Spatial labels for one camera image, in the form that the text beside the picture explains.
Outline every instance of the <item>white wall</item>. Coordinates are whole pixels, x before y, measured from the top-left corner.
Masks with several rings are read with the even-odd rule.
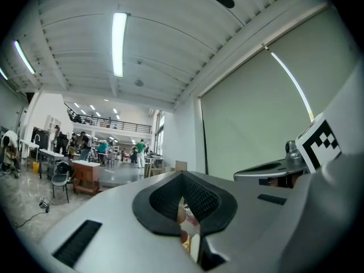
[[[165,113],[163,158],[169,168],[174,168],[178,160],[187,162],[189,171],[205,173],[202,118],[197,99],[190,98],[174,113]]]
[[[53,116],[61,122],[60,128],[63,134],[72,134],[73,122],[68,117],[62,95],[35,93],[27,113],[24,134],[25,140],[31,140],[34,127],[45,129],[48,115]],[[54,134],[55,131],[53,130],[50,139],[54,138]]]
[[[343,86],[358,48],[333,9],[327,9],[269,45],[297,79],[314,115]],[[203,98],[209,174],[233,174],[285,156],[284,145],[310,123],[297,89],[265,50]]]
[[[14,94],[3,80],[3,77],[0,76],[0,126],[16,131],[22,107],[27,107],[28,102]]]

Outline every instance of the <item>floor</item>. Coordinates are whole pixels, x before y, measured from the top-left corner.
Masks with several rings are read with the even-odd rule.
[[[143,170],[135,168],[130,163],[116,163],[114,167],[102,168],[100,171],[100,186],[106,189],[137,181],[143,177]],[[39,242],[47,230],[60,221],[67,214],[73,212],[91,196],[74,194],[69,185],[69,203],[62,188],[55,187],[55,198],[52,199],[52,185],[50,179],[39,179],[31,169],[26,171],[22,167],[20,176],[0,176],[0,203],[13,227],[23,224],[27,219],[44,209],[39,207],[40,197],[52,200],[49,213],[35,216],[31,221],[17,229],[34,242]]]

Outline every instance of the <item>power cord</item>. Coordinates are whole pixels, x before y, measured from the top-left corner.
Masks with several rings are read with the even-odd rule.
[[[40,215],[40,214],[43,214],[43,213],[47,213],[47,212],[40,212],[40,213],[38,213],[38,214],[36,214],[36,215],[32,216],[31,218],[29,218],[28,220],[26,220],[26,221],[25,221],[24,223],[22,223],[21,225],[18,225],[15,229],[19,229],[21,226],[25,225],[28,221],[31,221],[33,217],[36,217],[36,216],[38,216],[38,215]]]

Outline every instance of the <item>black metal railing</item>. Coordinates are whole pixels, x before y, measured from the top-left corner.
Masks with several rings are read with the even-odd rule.
[[[95,117],[92,115],[79,115],[74,110],[72,110],[67,104],[68,116],[71,121],[85,124],[85,125],[93,125],[106,127],[108,129],[115,130],[126,130],[126,131],[135,131],[137,133],[145,133],[150,134],[151,126],[150,125],[140,125],[138,123],[124,122],[124,121],[116,121],[111,118],[101,118]]]

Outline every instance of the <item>black slot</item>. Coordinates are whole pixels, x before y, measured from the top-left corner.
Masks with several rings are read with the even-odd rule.
[[[53,254],[53,256],[67,266],[73,267],[96,235],[101,225],[101,223],[96,221],[85,221]]]
[[[277,196],[268,195],[268,194],[261,194],[258,196],[258,199],[268,201],[271,203],[275,203],[275,204],[279,204],[279,205],[284,205],[287,201],[286,198],[277,197]]]

